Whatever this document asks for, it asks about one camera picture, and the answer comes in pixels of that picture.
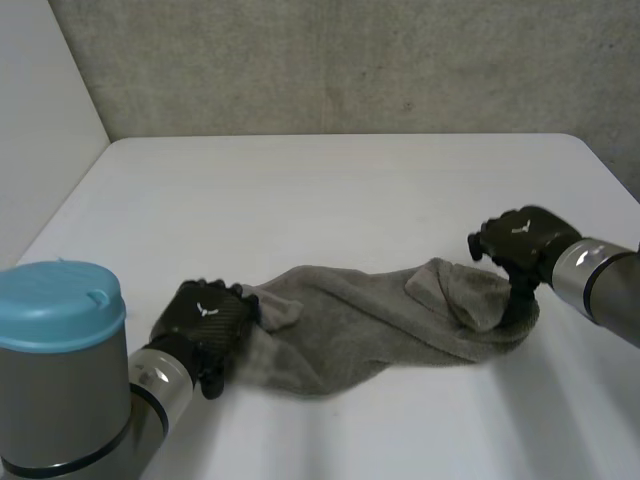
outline gray concrete wall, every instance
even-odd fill
[[[565,132],[640,197],[638,0],[51,0],[112,140]]]

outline gray cylinder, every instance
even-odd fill
[[[51,469],[100,456],[131,414],[125,307],[97,265],[42,262],[0,272],[0,456]]]
[[[0,349],[0,454],[17,466],[72,462],[108,444],[131,413],[124,329],[85,350]]]
[[[640,257],[618,258],[595,279],[589,306],[593,320],[640,348]]]

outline black band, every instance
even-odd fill
[[[127,436],[127,432],[129,431],[129,427],[131,426],[131,415],[129,415],[129,420],[125,424],[124,428],[120,430],[120,433],[116,435],[109,443],[107,443],[104,447],[96,450],[89,455],[79,458],[78,460],[74,460],[69,463],[63,463],[61,465],[56,465],[55,467],[41,467],[41,468],[29,468],[29,467],[19,467],[12,463],[9,463],[4,458],[2,459],[2,466],[4,469],[11,473],[12,475],[20,478],[54,478],[60,477],[62,475],[68,475],[73,472],[77,472],[78,470],[82,470],[83,468],[87,468],[89,465],[96,463],[98,460],[106,457],[111,452],[113,452],[122,440]]]
[[[593,320],[595,324],[598,324],[598,321],[593,318],[593,313],[591,312],[591,291],[593,290],[593,286],[596,284],[596,280],[605,269],[611,265],[616,260],[620,260],[621,258],[628,257],[629,255],[635,255],[635,252],[620,252],[612,255],[607,258],[604,262],[602,262],[598,267],[594,270],[594,272],[587,280],[587,284],[584,286],[584,292],[582,294],[582,301],[584,302],[584,310],[589,315],[589,318]]]
[[[156,397],[154,397],[148,390],[140,385],[136,385],[134,383],[130,384],[131,393],[135,393],[142,399],[144,399],[150,406],[153,408],[160,419],[160,423],[162,423],[162,435],[166,438],[169,433],[169,417],[167,417],[167,412],[165,412],[164,407],[158,401]]]

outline white table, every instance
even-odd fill
[[[22,262],[113,270],[133,350],[183,279],[471,264],[467,234],[530,203],[591,236],[640,239],[636,201],[565,135],[130,139],[109,147]],[[548,288],[538,298],[530,338],[486,365],[392,369],[325,401],[198,396],[147,476],[640,478],[640,351]]]

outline robotic hand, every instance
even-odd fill
[[[212,400],[222,394],[225,364],[258,319],[258,297],[242,298],[241,285],[186,281],[156,322],[145,349],[173,354]]]
[[[222,394],[225,365],[259,316],[258,298],[243,298],[239,284],[180,285],[149,344],[129,358],[132,391],[154,406],[165,432],[178,422],[197,382],[209,400]]]
[[[475,261],[488,255],[509,275],[514,294],[540,283],[580,313],[640,347],[640,258],[608,242],[583,238],[540,207],[510,210],[468,237]]]

